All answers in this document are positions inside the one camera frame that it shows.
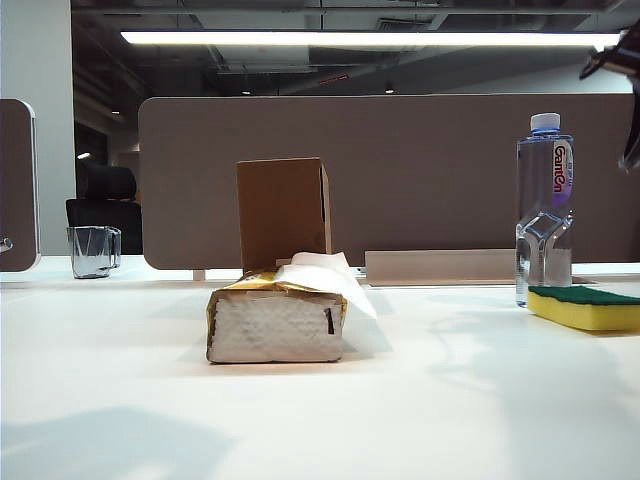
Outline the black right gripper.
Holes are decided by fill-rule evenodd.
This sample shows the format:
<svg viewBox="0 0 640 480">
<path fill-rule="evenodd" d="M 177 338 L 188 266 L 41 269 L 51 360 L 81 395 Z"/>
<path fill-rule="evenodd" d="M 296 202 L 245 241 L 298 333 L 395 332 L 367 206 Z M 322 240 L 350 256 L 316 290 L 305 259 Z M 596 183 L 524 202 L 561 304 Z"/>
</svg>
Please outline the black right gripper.
<svg viewBox="0 0 640 480">
<path fill-rule="evenodd" d="M 639 168 L 639 51 L 640 32 L 627 29 L 621 32 L 618 45 L 595 53 L 579 74 L 584 80 L 600 69 L 623 74 L 632 85 L 634 108 L 626 146 L 618 161 L 619 167 L 630 172 Z"/>
</svg>

